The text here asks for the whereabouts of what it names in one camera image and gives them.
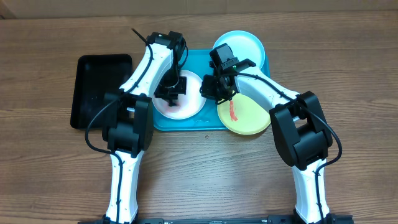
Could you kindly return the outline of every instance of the red sauce stain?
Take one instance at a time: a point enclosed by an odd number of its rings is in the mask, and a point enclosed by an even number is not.
[[[234,102],[232,100],[229,101],[229,115],[231,116],[231,120],[232,121],[237,121],[238,120],[238,118],[235,115]]]

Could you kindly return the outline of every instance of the wooden tabletop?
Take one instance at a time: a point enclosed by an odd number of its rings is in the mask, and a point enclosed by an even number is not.
[[[229,30],[263,42],[271,77],[313,91],[343,143],[327,167],[333,213],[356,223],[398,222],[398,12],[303,12],[0,21],[0,222],[99,219],[109,203],[111,160],[70,127],[82,55],[130,54],[134,67],[153,31],[183,33],[211,48]],[[105,147],[100,132],[90,136]],[[335,144],[329,159],[336,155]],[[295,188],[272,130],[156,131],[139,173],[140,217],[291,214]]]

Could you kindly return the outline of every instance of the pink plate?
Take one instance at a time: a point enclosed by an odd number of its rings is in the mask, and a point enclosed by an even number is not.
[[[152,97],[155,108],[166,118],[186,119],[197,114],[205,105],[206,98],[199,92],[201,78],[188,70],[181,70],[180,76],[187,78],[187,94],[178,95],[178,100],[175,101],[176,106],[169,106],[168,102]]]

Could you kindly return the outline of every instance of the wall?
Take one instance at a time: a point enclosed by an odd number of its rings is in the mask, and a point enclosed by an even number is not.
[[[6,19],[398,9],[397,0],[0,0]]]

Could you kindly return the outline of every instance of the yellow plate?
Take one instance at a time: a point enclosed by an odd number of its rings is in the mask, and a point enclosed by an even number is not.
[[[238,134],[256,134],[271,123],[269,113],[254,100],[240,93],[231,101],[217,106],[221,122],[231,131]]]

